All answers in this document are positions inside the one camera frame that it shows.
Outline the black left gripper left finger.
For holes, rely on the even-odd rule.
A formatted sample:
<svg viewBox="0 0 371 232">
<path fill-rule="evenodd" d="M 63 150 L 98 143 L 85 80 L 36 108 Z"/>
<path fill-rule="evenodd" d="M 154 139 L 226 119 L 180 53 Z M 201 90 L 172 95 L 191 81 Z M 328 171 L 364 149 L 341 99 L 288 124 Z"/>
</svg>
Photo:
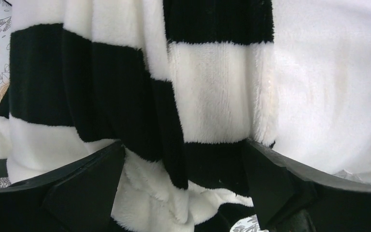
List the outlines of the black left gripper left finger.
<svg viewBox="0 0 371 232">
<path fill-rule="evenodd" d="M 0 232 L 106 232 L 124 164 L 117 141 L 83 159 L 0 188 Z"/>
</svg>

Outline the white pillow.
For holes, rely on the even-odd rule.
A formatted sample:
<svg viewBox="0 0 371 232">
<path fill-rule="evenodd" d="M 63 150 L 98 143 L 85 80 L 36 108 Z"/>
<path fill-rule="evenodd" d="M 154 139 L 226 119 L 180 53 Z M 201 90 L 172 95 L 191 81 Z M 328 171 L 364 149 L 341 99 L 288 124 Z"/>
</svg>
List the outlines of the white pillow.
<svg viewBox="0 0 371 232">
<path fill-rule="evenodd" d="M 371 0 L 275 0 L 274 150 L 371 183 Z"/>
</svg>

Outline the black white striped pillowcase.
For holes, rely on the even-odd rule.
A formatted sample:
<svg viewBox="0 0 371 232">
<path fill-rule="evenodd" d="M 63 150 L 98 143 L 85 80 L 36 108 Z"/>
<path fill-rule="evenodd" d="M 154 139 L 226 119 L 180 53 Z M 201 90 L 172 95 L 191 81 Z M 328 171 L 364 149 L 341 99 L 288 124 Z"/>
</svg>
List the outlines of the black white striped pillowcase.
<svg viewBox="0 0 371 232">
<path fill-rule="evenodd" d="M 273 146 L 270 0 L 13 0 L 9 180 L 120 140 L 116 232 L 228 232 L 255 213 L 241 149 Z"/>
</svg>

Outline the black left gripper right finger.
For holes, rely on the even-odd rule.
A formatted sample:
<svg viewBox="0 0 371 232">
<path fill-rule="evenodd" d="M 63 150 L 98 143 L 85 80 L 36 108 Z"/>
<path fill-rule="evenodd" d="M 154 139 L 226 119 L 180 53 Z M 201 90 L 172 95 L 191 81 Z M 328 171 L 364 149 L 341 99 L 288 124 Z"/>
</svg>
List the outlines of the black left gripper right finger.
<svg viewBox="0 0 371 232">
<path fill-rule="evenodd" d="M 242 157 L 260 228 L 371 232 L 371 184 L 343 179 L 246 141 Z"/>
</svg>

